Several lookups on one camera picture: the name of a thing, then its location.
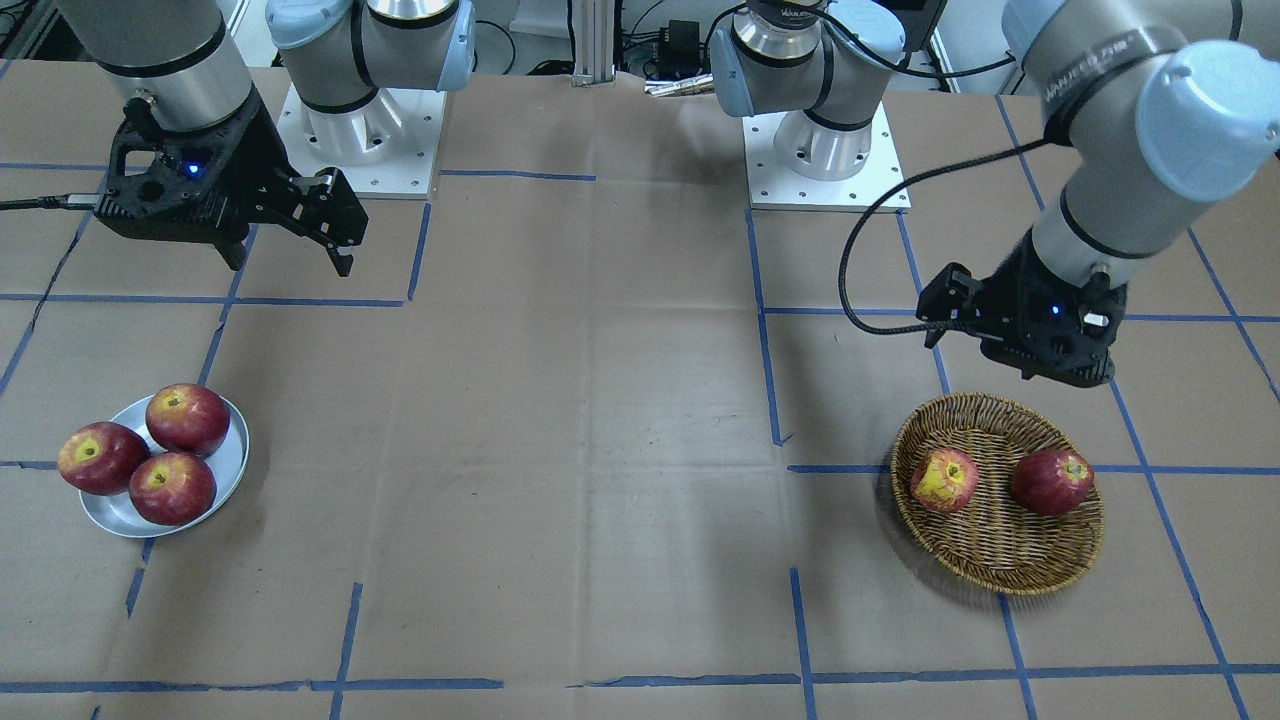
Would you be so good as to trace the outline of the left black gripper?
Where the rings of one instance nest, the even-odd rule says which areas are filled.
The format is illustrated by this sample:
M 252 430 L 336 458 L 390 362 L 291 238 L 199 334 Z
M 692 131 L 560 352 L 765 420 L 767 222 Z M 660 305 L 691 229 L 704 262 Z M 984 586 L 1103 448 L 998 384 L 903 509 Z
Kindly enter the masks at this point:
M 1107 272 L 1083 286 L 1056 277 L 1039 259 L 1029 234 L 984 279 L 963 264 L 947 264 L 922 290 L 916 319 L 925 324 L 924 347 L 947 332 L 980 341 L 989 360 L 1076 388 L 1107 384 L 1115 373 L 1111 346 L 1125 318 L 1128 287 L 1114 287 Z

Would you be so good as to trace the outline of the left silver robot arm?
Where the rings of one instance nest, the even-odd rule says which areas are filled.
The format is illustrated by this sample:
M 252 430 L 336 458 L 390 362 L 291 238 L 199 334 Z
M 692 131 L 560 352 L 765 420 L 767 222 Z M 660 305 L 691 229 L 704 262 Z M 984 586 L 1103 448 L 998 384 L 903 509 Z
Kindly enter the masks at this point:
M 873 115 L 916 51 L 911 22 L 938 1 L 746 1 L 707 40 L 721 108 L 785 115 L 777 149 L 796 173 L 845 179 L 861 168 Z M 1275 1 L 1009 1 L 1010 58 L 1039 94 L 1041 138 L 974 167 L 1057 145 L 1082 163 L 995 273 L 950 263 L 920 292 L 916 323 L 879 336 L 946 333 L 982 354 L 1091 388 L 1114 375 L 1111 345 L 1128 286 L 1216 202 L 1277 152 Z

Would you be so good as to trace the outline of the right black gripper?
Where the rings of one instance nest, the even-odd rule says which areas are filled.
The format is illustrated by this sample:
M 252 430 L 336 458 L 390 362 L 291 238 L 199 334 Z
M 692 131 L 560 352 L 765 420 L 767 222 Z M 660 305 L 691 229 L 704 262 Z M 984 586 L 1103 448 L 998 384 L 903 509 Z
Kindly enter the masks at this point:
M 244 269 L 250 225 L 280 225 L 349 275 L 369 215 L 340 168 L 297 174 L 261 96 L 202 129 L 164 129 L 156 110 L 127 101 L 97 220 L 132 240 L 211 245 L 233 272 Z

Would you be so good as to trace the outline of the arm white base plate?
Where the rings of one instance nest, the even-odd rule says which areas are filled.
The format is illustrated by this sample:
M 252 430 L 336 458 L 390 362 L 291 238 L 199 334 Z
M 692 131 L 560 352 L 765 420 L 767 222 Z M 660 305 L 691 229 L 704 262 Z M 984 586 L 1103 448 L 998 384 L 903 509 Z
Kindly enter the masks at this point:
M 276 131 L 303 176 L 338 168 L 361 199 L 426 201 L 434 191 L 448 92 L 380 88 L 355 110 L 326 114 L 285 96 Z
M 864 211 L 902 181 L 884 105 L 870 124 L 840 133 L 804 111 L 741 119 L 750 206 L 780 211 Z

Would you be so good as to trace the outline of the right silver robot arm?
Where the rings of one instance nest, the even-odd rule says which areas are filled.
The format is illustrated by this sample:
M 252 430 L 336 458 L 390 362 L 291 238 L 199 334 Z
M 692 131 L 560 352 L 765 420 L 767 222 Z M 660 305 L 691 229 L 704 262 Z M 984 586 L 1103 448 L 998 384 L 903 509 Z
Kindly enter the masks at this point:
M 253 224 L 308 238 L 348 275 L 369 217 L 348 172 L 412 151 L 396 92 L 456 91 L 470 1 L 270 1 L 265 20 L 320 161 L 294 168 L 214 1 L 60 1 L 124 100 L 93 217 L 131 240 L 202 243 L 233 270 Z

